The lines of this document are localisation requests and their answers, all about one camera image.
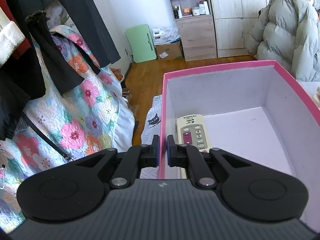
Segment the cream remote control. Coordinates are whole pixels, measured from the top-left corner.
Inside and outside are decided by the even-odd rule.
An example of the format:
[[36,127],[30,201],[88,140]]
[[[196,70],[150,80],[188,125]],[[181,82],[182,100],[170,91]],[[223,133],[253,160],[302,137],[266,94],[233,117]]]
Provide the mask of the cream remote control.
[[200,152],[207,153],[210,142],[207,138],[204,117],[200,114],[191,114],[177,119],[178,144],[195,146]]

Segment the pink cardboard box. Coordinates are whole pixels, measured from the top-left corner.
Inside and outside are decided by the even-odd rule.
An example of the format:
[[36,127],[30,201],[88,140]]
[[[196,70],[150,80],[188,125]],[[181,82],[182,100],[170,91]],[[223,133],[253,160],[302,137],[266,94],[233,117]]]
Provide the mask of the pink cardboard box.
[[167,163],[167,136],[178,118],[200,114],[212,147],[284,172],[307,187],[303,220],[319,230],[319,109],[276,61],[248,61],[170,72],[163,77],[161,179],[180,177]]

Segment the floral quilt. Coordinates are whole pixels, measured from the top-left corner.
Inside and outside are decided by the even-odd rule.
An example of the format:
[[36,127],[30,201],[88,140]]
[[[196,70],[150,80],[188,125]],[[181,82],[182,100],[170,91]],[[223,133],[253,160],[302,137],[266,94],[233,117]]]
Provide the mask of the floral quilt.
[[[109,67],[99,65],[78,32],[58,25],[50,34],[83,82],[60,94],[44,63],[43,53],[38,52],[46,93],[27,104],[27,117],[73,160],[110,147],[127,151],[132,145],[135,119],[122,96],[120,82]],[[1,142],[1,229],[4,232],[13,231],[24,221],[16,199],[19,185],[36,173],[65,162],[30,127]]]

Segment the brown cardboard box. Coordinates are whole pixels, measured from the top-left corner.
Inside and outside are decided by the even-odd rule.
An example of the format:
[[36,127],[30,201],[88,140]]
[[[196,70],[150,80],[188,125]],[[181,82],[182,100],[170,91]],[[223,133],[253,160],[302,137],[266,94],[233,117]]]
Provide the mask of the brown cardboard box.
[[184,55],[181,40],[170,44],[157,45],[156,54],[160,61],[183,59]]

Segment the green folding table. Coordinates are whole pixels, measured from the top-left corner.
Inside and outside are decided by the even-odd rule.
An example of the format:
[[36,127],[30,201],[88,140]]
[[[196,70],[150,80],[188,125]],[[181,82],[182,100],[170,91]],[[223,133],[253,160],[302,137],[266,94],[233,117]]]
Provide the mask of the green folding table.
[[134,63],[157,59],[151,31],[147,24],[127,29],[125,36],[130,44]]

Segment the black hanging coat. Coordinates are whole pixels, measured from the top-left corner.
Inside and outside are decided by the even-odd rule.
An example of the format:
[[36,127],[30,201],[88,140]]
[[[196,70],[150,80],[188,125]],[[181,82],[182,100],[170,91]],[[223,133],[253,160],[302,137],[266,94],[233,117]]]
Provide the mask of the black hanging coat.
[[[11,139],[26,104],[46,93],[35,46],[56,88],[64,94],[83,82],[63,58],[49,32],[45,8],[53,0],[1,0],[1,9],[18,26],[24,41],[1,63],[1,140]],[[93,0],[58,0],[67,10],[92,51],[99,67],[115,63],[120,56]]]

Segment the wooden shelf cabinet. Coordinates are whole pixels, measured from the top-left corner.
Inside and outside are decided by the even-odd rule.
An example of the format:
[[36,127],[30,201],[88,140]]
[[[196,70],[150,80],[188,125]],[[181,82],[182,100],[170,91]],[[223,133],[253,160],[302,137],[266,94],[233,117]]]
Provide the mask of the wooden shelf cabinet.
[[211,0],[168,0],[186,61],[217,58]]

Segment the light wooden wardrobe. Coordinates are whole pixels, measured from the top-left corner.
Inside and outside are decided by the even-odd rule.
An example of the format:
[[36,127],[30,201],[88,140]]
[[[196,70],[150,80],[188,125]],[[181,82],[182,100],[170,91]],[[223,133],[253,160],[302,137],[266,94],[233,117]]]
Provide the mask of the light wooden wardrobe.
[[246,42],[269,0],[212,0],[218,57],[247,55]]

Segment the grey-green puffer jacket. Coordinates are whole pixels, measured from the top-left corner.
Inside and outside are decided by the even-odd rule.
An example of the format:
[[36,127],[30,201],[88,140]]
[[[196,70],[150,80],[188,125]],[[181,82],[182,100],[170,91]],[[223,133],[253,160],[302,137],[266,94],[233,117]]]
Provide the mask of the grey-green puffer jacket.
[[270,0],[248,35],[248,53],[276,60],[296,80],[319,81],[319,18],[306,0]]

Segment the white fleece cuff garment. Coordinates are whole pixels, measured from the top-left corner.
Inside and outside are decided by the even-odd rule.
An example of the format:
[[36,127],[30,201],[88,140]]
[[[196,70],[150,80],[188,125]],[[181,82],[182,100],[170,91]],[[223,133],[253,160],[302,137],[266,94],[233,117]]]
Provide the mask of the white fleece cuff garment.
[[18,46],[25,40],[24,34],[14,21],[10,21],[0,34],[0,65],[3,66]]

